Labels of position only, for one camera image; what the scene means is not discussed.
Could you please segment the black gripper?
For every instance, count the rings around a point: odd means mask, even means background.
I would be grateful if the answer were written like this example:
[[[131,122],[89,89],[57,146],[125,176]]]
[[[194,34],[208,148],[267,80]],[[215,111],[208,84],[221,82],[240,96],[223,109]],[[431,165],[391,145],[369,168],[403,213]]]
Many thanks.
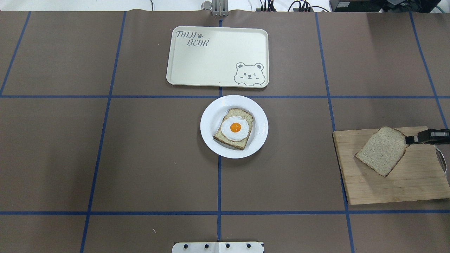
[[[406,136],[405,143],[412,144],[450,144],[450,130],[449,129],[428,129],[417,133],[416,136]]]

